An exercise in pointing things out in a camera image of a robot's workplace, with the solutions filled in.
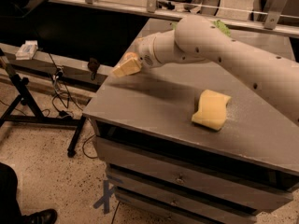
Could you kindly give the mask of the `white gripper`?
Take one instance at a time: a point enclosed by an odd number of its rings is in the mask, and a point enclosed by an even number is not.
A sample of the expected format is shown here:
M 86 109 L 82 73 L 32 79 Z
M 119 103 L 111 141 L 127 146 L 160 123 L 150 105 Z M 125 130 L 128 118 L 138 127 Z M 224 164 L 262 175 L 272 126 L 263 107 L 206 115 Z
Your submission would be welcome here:
M 163 66 L 158 60 L 155 53 L 155 42 L 158 39 L 158 34 L 139 37 L 135 40 L 135 53 L 146 68 L 157 68 Z M 115 77 L 125 77 L 141 71 L 139 60 L 130 58 L 124 62 L 117 64 L 112 69 L 112 75 Z

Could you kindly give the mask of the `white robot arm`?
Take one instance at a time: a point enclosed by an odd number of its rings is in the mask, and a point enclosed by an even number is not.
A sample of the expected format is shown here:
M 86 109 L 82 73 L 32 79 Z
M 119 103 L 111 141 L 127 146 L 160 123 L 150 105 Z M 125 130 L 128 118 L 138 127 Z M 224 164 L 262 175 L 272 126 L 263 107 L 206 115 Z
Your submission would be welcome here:
M 232 39 L 198 15 L 181 19 L 170 31 L 138 38 L 112 69 L 114 77 L 167 63 L 208 59 L 243 82 L 293 123 L 299 120 L 299 64 Z

